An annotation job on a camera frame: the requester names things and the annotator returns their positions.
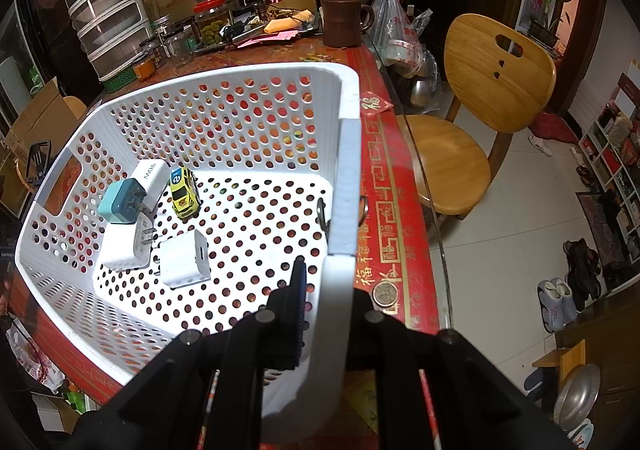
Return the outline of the white perforated plastic basket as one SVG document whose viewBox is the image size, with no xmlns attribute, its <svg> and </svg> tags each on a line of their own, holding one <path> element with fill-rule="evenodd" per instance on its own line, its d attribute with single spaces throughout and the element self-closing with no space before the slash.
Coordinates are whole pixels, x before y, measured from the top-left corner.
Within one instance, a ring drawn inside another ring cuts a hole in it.
<svg viewBox="0 0 640 450">
<path fill-rule="evenodd" d="M 341 395 L 356 273 L 360 201 L 359 79 L 333 62 L 206 71 L 126 94 L 92 111 L 40 187 L 17 241 L 29 291 L 77 349 L 120 384 L 180 331 L 216 333 L 265 306 L 307 266 L 302 355 L 270 370 L 262 436 L 312 435 Z M 104 192 L 141 160 L 190 169 L 202 204 L 182 221 L 165 189 L 150 221 L 151 260 L 99 262 Z M 158 248 L 198 229 L 210 279 L 172 289 Z"/>
</svg>

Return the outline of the black folding phone stand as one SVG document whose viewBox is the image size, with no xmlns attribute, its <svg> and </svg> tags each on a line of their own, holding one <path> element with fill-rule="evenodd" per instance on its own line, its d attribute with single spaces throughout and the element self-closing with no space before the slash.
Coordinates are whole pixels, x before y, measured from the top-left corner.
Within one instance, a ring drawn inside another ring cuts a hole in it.
<svg viewBox="0 0 640 450">
<path fill-rule="evenodd" d="M 25 177 L 27 183 L 37 188 L 49 170 L 52 144 L 50 140 L 41 140 L 31 144 L 28 151 Z"/>
</svg>

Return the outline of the red lid pickle jar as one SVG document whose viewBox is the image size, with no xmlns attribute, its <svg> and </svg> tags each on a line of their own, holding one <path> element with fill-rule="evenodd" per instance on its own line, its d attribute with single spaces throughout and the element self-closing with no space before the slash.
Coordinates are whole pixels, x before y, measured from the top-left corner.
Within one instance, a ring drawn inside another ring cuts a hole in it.
<svg viewBox="0 0 640 450">
<path fill-rule="evenodd" d="M 226 0 L 206 0 L 193 9 L 196 28 L 204 46 L 224 43 L 222 29 L 230 22 Z"/>
</svg>

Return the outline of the cardboard box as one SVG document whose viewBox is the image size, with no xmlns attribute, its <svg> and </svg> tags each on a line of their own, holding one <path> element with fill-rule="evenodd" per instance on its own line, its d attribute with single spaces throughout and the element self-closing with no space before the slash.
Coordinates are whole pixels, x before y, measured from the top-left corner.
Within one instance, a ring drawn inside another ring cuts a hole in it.
<svg viewBox="0 0 640 450">
<path fill-rule="evenodd" d="M 63 96 L 53 79 L 1 137 L 1 210 L 12 221 L 21 218 L 32 193 L 25 173 L 29 147 L 49 140 L 55 157 L 86 113 L 86 105 L 75 96 Z"/>
</svg>

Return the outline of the teal plug adapter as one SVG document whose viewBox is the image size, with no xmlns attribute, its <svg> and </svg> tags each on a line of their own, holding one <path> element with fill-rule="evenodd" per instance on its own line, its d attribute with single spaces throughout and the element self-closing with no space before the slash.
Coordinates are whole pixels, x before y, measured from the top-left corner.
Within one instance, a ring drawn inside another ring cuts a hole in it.
<svg viewBox="0 0 640 450">
<path fill-rule="evenodd" d="M 110 224 L 134 224 L 145 196 L 145 189 L 134 178 L 114 181 L 104 192 L 98 213 Z"/>
</svg>

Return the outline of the yellow toy car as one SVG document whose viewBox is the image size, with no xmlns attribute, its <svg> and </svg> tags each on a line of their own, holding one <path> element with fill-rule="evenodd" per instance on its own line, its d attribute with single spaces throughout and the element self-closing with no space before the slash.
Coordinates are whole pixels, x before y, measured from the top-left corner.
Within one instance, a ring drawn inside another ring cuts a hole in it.
<svg viewBox="0 0 640 450">
<path fill-rule="evenodd" d="M 177 217 L 186 221 L 198 215 L 202 201 L 193 172 L 187 167 L 177 167 L 169 177 L 171 204 Z"/>
</svg>

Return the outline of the wooden chair right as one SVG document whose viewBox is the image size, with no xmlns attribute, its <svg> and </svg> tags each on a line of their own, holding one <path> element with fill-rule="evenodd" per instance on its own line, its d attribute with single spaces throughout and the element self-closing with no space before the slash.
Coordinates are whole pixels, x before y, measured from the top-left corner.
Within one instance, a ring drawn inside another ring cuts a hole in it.
<svg viewBox="0 0 640 450">
<path fill-rule="evenodd" d="M 410 150 L 419 200 L 440 218 L 465 218 L 497 176 L 514 134 L 553 93 L 549 54 L 523 34 L 480 14 L 450 25 L 444 70 L 452 102 L 444 118 L 397 118 Z"/>
</svg>

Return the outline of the white stacked drawer tower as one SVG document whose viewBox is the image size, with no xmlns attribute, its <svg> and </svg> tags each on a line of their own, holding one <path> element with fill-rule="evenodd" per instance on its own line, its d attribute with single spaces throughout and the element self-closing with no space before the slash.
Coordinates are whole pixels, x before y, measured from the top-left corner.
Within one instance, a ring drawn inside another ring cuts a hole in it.
<svg viewBox="0 0 640 450">
<path fill-rule="evenodd" d="M 142 0 L 64 0 L 82 50 L 101 82 L 132 65 L 152 36 Z"/>
</svg>

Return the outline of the empty glass jar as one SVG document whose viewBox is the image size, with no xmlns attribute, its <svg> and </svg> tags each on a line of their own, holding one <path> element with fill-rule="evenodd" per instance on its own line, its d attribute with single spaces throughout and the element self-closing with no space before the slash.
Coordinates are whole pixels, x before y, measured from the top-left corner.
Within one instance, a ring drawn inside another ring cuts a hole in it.
<svg viewBox="0 0 640 450">
<path fill-rule="evenodd" d="M 186 34 L 183 31 L 174 31 L 166 38 L 166 45 L 172 64 L 178 68 L 190 64 L 193 53 Z"/>
</svg>

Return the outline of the brown ceramic mug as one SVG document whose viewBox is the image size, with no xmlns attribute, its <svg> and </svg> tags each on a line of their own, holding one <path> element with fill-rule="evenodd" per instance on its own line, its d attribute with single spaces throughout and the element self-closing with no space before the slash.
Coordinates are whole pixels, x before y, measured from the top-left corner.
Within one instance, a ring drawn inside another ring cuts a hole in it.
<svg viewBox="0 0 640 450">
<path fill-rule="evenodd" d="M 321 0 L 321 9 L 323 44 L 329 47 L 359 47 L 374 23 L 372 7 L 361 0 Z"/>
</svg>

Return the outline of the white small charger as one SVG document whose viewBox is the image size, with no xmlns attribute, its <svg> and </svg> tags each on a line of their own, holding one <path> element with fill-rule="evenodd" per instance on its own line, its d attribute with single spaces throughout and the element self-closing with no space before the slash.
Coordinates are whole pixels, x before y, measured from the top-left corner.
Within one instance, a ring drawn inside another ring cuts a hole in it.
<svg viewBox="0 0 640 450">
<path fill-rule="evenodd" d="M 158 248 L 158 255 L 160 279 L 169 288 L 196 285 L 210 279 L 208 244 L 198 229 L 189 230 L 162 242 Z"/>
</svg>

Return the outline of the green woven basket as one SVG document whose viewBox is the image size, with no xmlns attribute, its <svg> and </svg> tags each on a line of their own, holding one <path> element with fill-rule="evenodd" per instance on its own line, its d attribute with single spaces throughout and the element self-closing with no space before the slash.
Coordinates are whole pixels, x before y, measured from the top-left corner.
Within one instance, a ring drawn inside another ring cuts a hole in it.
<svg viewBox="0 0 640 450">
<path fill-rule="evenodd" d="M 113 77 L 103 81 L 104 91 L 107 92 L 107 94 L 115 93 L 122 88 L 126 88 L 127 85 L 135 80 L 137 80 L 137 76 L 136 73 L 134 73 L 134 68 L 129 66 L 118 71 Z"/>
</svg>

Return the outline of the coin on table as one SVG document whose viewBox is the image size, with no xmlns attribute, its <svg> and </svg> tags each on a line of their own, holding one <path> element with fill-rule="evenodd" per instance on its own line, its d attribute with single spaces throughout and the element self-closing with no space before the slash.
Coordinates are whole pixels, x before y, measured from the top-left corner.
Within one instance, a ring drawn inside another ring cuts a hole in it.
<svg viewBox="0 0 640 450">
<path fill-rule="evenodd" d="M 376 306 L 386 309 L 397 304 L 399 292 L 394 282 L 383 280 L 373 287 L 371 295 Z"/>
</svg>

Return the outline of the white square charger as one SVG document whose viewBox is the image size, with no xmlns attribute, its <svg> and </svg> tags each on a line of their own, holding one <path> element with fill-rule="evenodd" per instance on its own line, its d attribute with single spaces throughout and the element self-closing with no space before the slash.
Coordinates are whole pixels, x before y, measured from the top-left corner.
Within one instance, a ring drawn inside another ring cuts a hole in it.
<svg viewBox="0 0 640 450">
<path fill-rule="evenodd" d="M 109 270 L 148 266 L 153 233 L 153 224 L 143 213 L 132 224 L 108 224 L 100 250 L 100 264 Z"/>
</svg>

